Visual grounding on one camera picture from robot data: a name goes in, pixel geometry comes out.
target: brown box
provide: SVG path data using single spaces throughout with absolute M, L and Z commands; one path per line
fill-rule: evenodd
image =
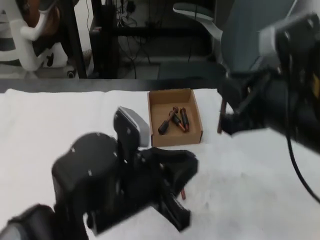
M 199 144 L 203 135 L 194 91 L 191 89 L 173 89 L 151 91 L 148 93 L 151 144 L 153 147 Z M 168 118 L 173 107 L 185 108 L 190 123 L 189 132 L 182 132 L 172 121 L 165 135 L 160 135 L 158 128 Z

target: screwdriver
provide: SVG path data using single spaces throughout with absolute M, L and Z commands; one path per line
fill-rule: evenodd
M 178 113 L 179 108 L 177 108 L 176 106 L 174 106 L 172 108 L 172 111 L 169 113 L 169 117 L 167 118 L 167 120 L 165 120 L 161 126 L 158 128 L 158 132 L 160 135 L 164 135 L 169 127 L 169 122 L 171 121 L 171 119 Z

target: white tablecloth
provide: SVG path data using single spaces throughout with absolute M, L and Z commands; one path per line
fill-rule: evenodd
M 196 90 L 204 135 L 187 149 L 199 159 L 185 188 L 192 225 L 183 233 L 148 208 L 100 235 L 103 240 L 318 240 L 320 205 L 308 195 L 289 159 L 286 140 L 271 130 L 217 135 L 221 97 Z M 115 136 L 118 106 L 149 122 L 146 92 L 0 95 L 0 226 L 35 203 L 55 202 L 51 166 L 81 135 Z M 294 144 L 298 164 L 320 194 L 320 157 Z

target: chair armrest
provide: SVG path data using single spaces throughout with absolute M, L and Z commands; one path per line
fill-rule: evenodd
M 30 41 L 36 41 L 44 31 L 50 10 L 54 7 L 57 0 L 41 0 L 39 3 L 40 17 L 35 27 L 23 26 L 20 30 L 21 35 Z
M 192 3 L 175 3 L 173 11 L 198 21 L 214 39 L 221 41 L 223 31 L 214 24 L 215 14 L 209 9 Z
M 192 3 L 179 2 L 173 5 L 173 11 L 178 14 L 186 15 L 190 18 L 203 19 L 213 21 L 215 14 L 209 9 Z
M 44 31 L 49 14 L 40 13 L 40 18 L 35 27 L 23 26 L 20 30 L 21 35 L 30 41 L 36 41 Z

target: black robotic arm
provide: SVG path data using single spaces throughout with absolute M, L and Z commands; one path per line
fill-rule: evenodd
M 196 156 L 154 147 L 139 151 L 149 145 L 149 126 L 131 109 L 119 107 L 113 125 L 117 139 L 87 134 L 54 163 L 54 211 L 28 209 L 8 222 L 1 240 L 87 240 L 84 214 L 98 235 L 149 206 L 178 231 L 190 225 L 191 212 L 176 197 L 197 173 Z

